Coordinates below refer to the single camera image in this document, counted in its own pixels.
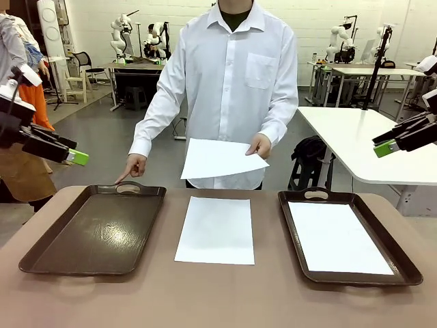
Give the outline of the person's left hand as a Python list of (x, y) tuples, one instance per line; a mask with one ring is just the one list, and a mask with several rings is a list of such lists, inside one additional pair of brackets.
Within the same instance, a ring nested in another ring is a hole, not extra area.
[(258, 154), (263, 160), (270, 157), (272, 144), (267, 136), (258, 133), (254, 136), (249, 149), (246, 152), (247, 156)]

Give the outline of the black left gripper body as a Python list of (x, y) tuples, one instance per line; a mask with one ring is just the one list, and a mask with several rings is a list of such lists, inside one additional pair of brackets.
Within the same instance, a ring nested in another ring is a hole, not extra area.
[(33, 112), (22, 118), (1, 112), (1, 148), (11, 148), (14, 144), (22, 144), (24, 148), (35, 146), (35, 137), (29, 131), (33, 121)]

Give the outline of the person's right hand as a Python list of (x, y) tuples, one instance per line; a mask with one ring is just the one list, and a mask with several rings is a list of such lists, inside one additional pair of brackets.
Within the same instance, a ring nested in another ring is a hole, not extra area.
[(137, 178), (144, 175), (146, 161), (147, 161), (146, 156), (143, 156), (141, 154), (135, 154), (135, 153), (129, 154), (126, 161), (125, 170), (115, 181), (115, 184), (116, 185), (119, 184), (128, 176), (132, 178)]

